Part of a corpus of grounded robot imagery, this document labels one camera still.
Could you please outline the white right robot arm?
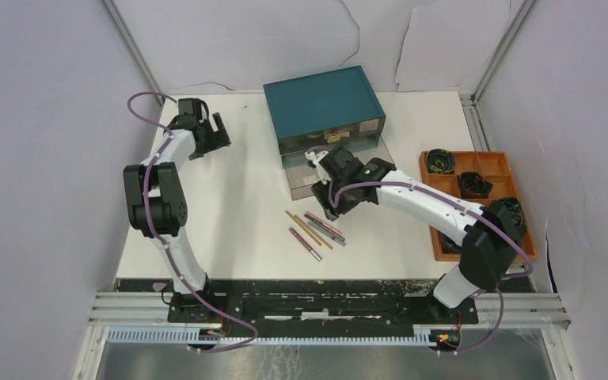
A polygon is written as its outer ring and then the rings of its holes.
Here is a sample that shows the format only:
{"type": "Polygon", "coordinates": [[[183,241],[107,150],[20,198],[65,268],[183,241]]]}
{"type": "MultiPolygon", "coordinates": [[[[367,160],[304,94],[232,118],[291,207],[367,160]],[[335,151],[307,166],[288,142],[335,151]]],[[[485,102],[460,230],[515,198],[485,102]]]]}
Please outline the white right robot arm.
{"type": "Polygon", "coordinates": [[[411,178],[392,162],[362,162],[341,145],[310,148],[305,158],[317,172],[311,190],[328,220],[360,203],[373,203],[411,215],[461,249],[458,264],[428,293],[426,314],[436,323],[449,321],[470,296],[495,291],[509,276],[516,257],[527,257],[520,245],[523,236],[501,203],[484,206],[446,194],[411,178]]]}

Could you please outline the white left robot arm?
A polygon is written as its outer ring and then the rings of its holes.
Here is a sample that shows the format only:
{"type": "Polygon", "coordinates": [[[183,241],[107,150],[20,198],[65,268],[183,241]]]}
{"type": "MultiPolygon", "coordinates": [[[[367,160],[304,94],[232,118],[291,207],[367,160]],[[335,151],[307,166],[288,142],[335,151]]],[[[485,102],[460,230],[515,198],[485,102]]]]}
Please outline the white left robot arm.
{"type": "Polygon", "coordinates": [[[207,103],[188,97],[174,101],[178,113],[164,125],[149,123],[163,130],[158,148],[137,165],[123,170],[127,217],[131,227],[150,239],[166,261],[175,292],[195,293],[187,311],[197,321],[211,320],[217,300],[201,292],[207,273],[195,257],[185,224],[188,210],[179,170],[187,162],[231,144],[222,117],[210,113],[207,103]]]}

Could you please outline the clear acrylic drawer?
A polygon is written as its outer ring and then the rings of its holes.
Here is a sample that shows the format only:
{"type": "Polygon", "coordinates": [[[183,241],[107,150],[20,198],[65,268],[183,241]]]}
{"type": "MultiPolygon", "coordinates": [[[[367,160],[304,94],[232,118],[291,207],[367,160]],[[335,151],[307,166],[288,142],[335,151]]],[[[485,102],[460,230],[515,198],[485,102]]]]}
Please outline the clear acrylic drawer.
{"type": "MultiPolygon", "coordinates": [[[[349,139],[342,144],[363,163],[367,163],[372,158],[381,158],[393,163],[382,137],[370,136],[349,139]]],[[[285,154],[281,158],[290,186],[291,198],[296,201],[313,196],[314,194],[310,188],[319,181],[319,178],[316,169],[307,165],[305,152],[285,154]]]]}
{"type": "Polygon", "coordinates": [[[291,137],[278,137],[278,149],[281,155],[308,150],[314,146],[334,145],[346,140],[361,138],[378,139],[385,126],[385,117],[364,120],[339,127],[320,131],[298,133],[291,137]]]}

